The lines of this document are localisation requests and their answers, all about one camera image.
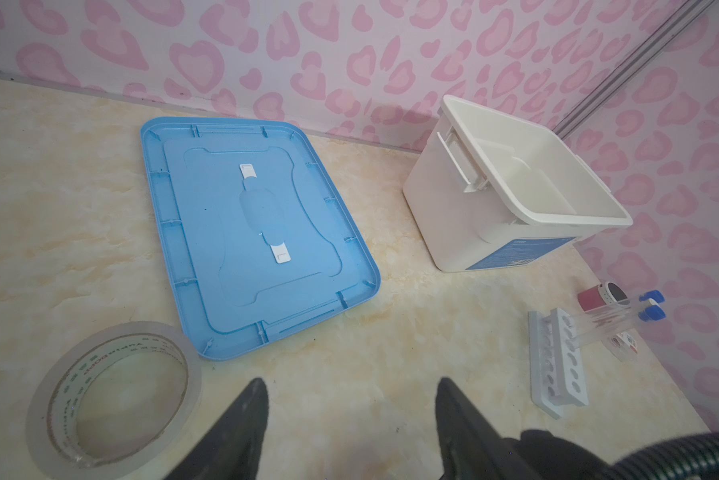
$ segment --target test tube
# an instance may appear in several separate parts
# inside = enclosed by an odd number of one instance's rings
[[[576,328],[579,333],[566,340],[567,346],[572,350],[581,348],[589,343],[596,342],[598,340],[605,340],[608,337],[617,335],[623,331],[639,326],[644,322],[656,322],[666,318],[666,313],[660,308],[657,302],[653,299],[645,300],[639,305],[647,307],[642,309],[627,308],[622,312],[614,312],[609,318],[600,318],[595,321],[590,319],[576,319],[573,316],[573,320],[576,321]]]

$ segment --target ribbed hose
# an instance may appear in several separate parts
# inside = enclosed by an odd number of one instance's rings
[[[719,433],[643,448],[597,473],[597,480],[674,480],[719,472]]]

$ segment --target white plastic bin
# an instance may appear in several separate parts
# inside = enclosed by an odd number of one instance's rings
[[[632,223],[551,130],[451,95],[403,192],[445,272],[529,264]]]

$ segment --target blue label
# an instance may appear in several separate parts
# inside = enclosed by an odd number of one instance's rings
[[[467,270],[527,265],[555,248],[575,240],[575,238],[575,236],[566,236],[565,238],[518,238],[470,266]]]

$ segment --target blue cap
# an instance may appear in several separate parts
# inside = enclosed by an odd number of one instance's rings
[[[640,320],[642,320],[643,322],[656,322],[665,319],[666,312],[664,312],[663,309],[660,308],[658,305],[652,305],[643,310],[642,312],[639,312],[637,316],[639,316]]]
[[[649,298],[652,298],[658,303],[663,303],[666,301],[666,299],[663,298],[663,294],[659,290],[651,290],[640,295],[640,302],[644,302]]]

